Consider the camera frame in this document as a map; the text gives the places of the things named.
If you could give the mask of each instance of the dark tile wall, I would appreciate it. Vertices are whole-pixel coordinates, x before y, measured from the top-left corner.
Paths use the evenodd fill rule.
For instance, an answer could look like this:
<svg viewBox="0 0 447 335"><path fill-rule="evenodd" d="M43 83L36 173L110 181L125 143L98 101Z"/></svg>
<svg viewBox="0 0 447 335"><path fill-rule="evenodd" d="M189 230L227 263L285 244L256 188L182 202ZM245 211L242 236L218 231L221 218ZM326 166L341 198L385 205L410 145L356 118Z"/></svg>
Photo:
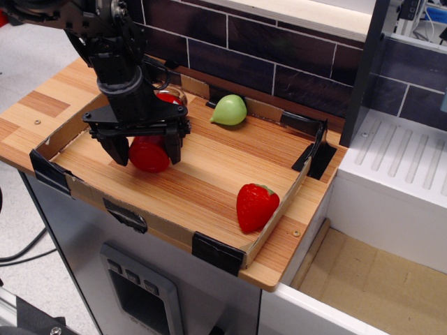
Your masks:
<svg viewBox="0 0 447 335"><path fill-rule="evenodd" d="M343 117L363 43L200 0L128 0L146 52Z"/></svg>
<svg viewBox="0 0 447 335"><path fill-rule="evenodd" d="M390 40L372 108L447 131L447 54Z"/></svg>

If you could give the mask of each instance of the black corner clip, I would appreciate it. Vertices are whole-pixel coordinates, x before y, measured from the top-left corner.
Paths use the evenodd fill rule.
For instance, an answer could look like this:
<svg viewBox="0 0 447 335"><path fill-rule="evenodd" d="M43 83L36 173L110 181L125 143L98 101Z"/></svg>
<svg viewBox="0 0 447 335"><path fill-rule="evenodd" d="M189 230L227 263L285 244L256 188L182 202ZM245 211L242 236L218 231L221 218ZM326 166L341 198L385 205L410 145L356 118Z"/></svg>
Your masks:
<svg viewBox="0 0 447 335"><path fill-rule="evenodd" d="M145 234L147 232L146 220L140 215L129 209L120 207L113 202L103 198L104 207L120 223L133 228L136 232Z"/></svg>
<svg viewBox="0 0 447 335"><path fill-rule="evenodd" d="M301 133L315 137L315 142L305 149L299 159L293 164L292 168L295 171L301 172L306 160L309 157L312 157L311 166L307 175L319 180L337 151L337 149L331 147L326 140L326 135L328 134L328 120L319 121L292 114L290 112L283 112L280 122Z"/></svg>
<svg viewBox="0 0 447 335"><path fill-rule="evenodd" d="M192 254L201 260L237 276L244 260L245 252L195 232L192 241Z"/></svg>
<svg viewBox="0 0 447 335"><path fill-rule="evenodd" d="M55 189L56 191L71 196L71 190L68 187L66 180L66 174L74 176L70 171L65 170L56 163L48 161L35 149L31 150L29 157L31 159L31 164L33 165L37 180Z"/></svg>

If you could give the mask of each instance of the wood grain surface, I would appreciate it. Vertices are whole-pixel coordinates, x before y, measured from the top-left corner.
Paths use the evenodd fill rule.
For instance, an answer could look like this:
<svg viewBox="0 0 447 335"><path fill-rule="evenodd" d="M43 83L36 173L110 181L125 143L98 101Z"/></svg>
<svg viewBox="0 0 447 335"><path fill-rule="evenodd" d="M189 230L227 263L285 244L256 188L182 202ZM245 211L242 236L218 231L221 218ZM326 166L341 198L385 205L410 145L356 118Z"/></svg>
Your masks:
<svg viewBox="0 0 447 335"><path fill-rule="evenodd" d="M0 116L0 159L33 174L29 152L97 96L94 72L81 60L74 62ZM255 117L234 127L211 124L213 110L205 106L206 101L187 96L192 131L184 139L182 161L160 174L140 171L131 163L116 164L87 131L52 160L93 189L173 223L172 227L244 249L260 231L240 230L235 210L238 191L244 184L265 184L283 198L298 177L291 166L311 142ZM337 147L339 134L329 132L328 142ZM264 290L276 288L345 152L339 147L321 180L305 178L240 278ZM293 235L296 230L300 237ZM149 231L156 231L156 226L149 225ZM166 240L176 244L175 232Z"/></svg>

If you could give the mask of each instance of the green pear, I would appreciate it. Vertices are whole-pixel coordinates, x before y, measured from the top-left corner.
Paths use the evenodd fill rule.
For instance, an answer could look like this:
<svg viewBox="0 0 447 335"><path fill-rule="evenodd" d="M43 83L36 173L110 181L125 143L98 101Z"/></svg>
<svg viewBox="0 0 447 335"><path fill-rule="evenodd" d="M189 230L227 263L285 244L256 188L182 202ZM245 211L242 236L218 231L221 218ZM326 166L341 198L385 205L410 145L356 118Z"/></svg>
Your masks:
<svg viewBox="0 0 447 335"><path fill-rule="evenodd" d="M244 121L247 116L247 106L240 96L231 94L224 96L216 105L210 122L235 126Z"/></svg>

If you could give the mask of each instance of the red strawberry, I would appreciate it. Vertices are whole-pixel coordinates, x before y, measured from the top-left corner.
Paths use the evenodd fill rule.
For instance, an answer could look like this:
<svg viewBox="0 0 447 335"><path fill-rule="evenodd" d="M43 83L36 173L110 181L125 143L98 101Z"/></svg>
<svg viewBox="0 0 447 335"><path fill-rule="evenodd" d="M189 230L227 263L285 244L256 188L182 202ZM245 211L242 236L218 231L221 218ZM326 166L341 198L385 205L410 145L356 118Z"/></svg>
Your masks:
<svg viewBox="0 0 447 335"><path fill-rule="evenodd" d="M278 195L264 185L246 184L237 194L237 220L243 232L264 227L279 206Z"/></svg>

